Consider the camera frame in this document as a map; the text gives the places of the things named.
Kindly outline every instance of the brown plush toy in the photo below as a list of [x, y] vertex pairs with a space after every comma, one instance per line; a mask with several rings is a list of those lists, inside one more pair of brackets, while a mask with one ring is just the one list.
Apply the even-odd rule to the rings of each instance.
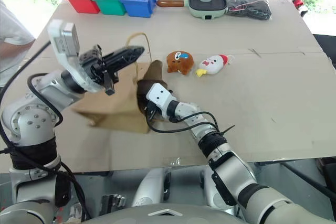
[[194, 65], [194, 59], [188, 52], [174, 51], [167, 56], [167, 72], [180, 72], [186, 75]]

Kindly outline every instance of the blue plastic bin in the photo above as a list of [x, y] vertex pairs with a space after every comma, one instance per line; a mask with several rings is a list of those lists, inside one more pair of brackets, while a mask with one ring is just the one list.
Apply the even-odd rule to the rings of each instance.
[[156, 6], [156, 0], [119, 0], [131, 17], [150, 18]]

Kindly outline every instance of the white sleeve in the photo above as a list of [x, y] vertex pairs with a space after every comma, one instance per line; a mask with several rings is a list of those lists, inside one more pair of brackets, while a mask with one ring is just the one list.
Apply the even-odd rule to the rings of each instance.
[[25, 45], [33, 40], [33, 35], [0, 0], [0, 41], [14, 45]]

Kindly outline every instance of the pan handle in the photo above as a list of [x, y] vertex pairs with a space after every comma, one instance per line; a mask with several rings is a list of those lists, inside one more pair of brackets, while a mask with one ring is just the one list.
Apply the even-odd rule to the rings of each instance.
[[157, 0], [157, 6], [159, 7], [183, 7], [183, 0]]

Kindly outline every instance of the table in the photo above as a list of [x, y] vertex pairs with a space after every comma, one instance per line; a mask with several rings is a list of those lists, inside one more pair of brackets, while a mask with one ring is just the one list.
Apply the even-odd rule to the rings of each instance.
[[[163, 62], [175, 50], [191, 53], [197, 64], [209, 55], [234, 55], [219, 74], [201, 78], [168, 74], [164, 64], [163, 80], [179, 100], [214, 113], [220, 129], [235, 124], [226, 138], [248, 162], [333, 156], [335, 70], [290, 1], [269, 0], [269, 5], [269, 21], [227, 15], [201, 20], [184, 7], [157, 7], [146, 19], [78, 14], [63, 1], [51, 18], [75, 22], [81, 52], [100, 44], [107, 54], [123, 46], [132, 33], [143, 31], [153, 57]], [[28, 57], [47, 40], [44, 29]], [[136, 44], [145, 41], [138, 38]], [[146, 53], [140, 61], [148, 61]], [[14, 82], [4, 104], [23, 95], [30, 74], [59, 68], [47, 48]], [[206, 163], [189, 132], [109, 131], [88, 127], [71, 108], [63, 115], [63, 124], [55, 129], [58, 152], [75, 172]], [[0, 155], [0, 164], [0, 172], [7, 172], [9, 157]]]

